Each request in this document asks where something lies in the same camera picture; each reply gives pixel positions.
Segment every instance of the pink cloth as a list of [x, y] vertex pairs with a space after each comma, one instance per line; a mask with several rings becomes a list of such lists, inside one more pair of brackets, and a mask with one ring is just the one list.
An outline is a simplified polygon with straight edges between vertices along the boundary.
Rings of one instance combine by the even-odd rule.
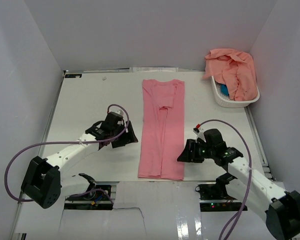
[[143, 80], [143, 129], [139, 178], [183, 180], [185, 83]]
[[205, 56], [205, 76], [225, 84], [229, 97], [235, 101], [253, 100], [258, 95], [254, 60], [249, 53], [218, 48]]

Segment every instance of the blue item in basket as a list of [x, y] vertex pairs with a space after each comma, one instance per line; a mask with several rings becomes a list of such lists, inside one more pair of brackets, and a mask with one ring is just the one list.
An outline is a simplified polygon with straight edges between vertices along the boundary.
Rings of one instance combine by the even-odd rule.
[[224, 95], [229, 96], [228, 88], [227, 88], [226, 85], [221, 84], [220, 91], [221, 91]]

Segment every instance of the white laundry basket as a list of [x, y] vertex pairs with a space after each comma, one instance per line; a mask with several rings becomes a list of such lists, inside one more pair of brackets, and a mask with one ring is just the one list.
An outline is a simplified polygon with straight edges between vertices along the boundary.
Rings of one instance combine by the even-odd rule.
[[255, 99], [250, 100], [250, 101], [233, 101], [233, 100], [230, 100], [229, 96], [224, 95], [221, 92], [221, 84], [217, 83], [215, 81], [214, 76], [211, 77], [211, 83], [212, 83], [212, 90], [213, 90], [214, 98], [221, 107], [244, 108], [244, 107], [248, 106], [249, 104], [256, 102], [260, 98], [260, 92], [257, 87], [258, 94], [255, 97]]

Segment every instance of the wall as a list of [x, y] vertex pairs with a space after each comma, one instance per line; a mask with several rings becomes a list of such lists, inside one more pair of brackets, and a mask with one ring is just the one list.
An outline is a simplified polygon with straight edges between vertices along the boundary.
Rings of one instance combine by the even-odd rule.
[[63, 70], [204, 69], [213, 48], [249, 51], [277, 0], [25, 0]]
[[251, 106], [270, 168], [300, 192], [300, 0], [278, 0], [251, 49], [261, 98]]
[[[23, 0], [0, 0], [0, 240], [9, 239], [17, 202], [4, 171], [20, 149], [42, 141], [62, 71]], [[19, 195], [29, 150], [12, 165], [9, 186]]]

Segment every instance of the white table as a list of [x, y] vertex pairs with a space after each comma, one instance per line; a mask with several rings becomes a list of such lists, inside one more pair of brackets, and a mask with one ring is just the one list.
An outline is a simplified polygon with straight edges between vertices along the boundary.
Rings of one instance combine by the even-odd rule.
[[[107, 106], [113, 103], [123, 106], [128, 111], [135, 135], [141, 141], [143, 79], [156, 79], [162, 82], [179, 79], [185, 82], [185, 141], [196, 137], [192, 129], [198, 123], [209, 119], [227, 121], [245, 138], [251, 151], [252, 166], [263, 172], [261, 158], [245, 109], [223, 108], [217, 105], [211, 82], [202, 80], [202, 75], [202, 72], [84, 73], [81, 78], [65, 78], [47, 141], [77, 139], [93, 123], [104, 120]], [[237, 148], [247, 156], [241, 139], [231, 128], [218, 122], [207, 123], [204, 126], [204, 129], [210, 128], [218, 128], [228, 146]], [[63, 146], [60, 145], [46, 146], [43, 157], [56, 153], [62, 148]], [[67, 175], [86, 173], [99, 182], [147, 181], [145, 178], [138, 178], [141, 142], [116, 149], [108, 146], [100, 151], [97, 151], [96, 144], [95, 149], [95, 153], [79, 162]], [[223, 173], [225, 171], [216, 166], [212, 160], [206, 160], [202, 164], [186, 163], [184, 180], [214, 181]], [[62, 219], [64, 200], [60, 198], [55, 205], [46, 210], [41, 209], [36, 203], [23, 204], [15, 232], [28, 233], [36, 239], [46, 235], [47, 232], [55, 235]]]

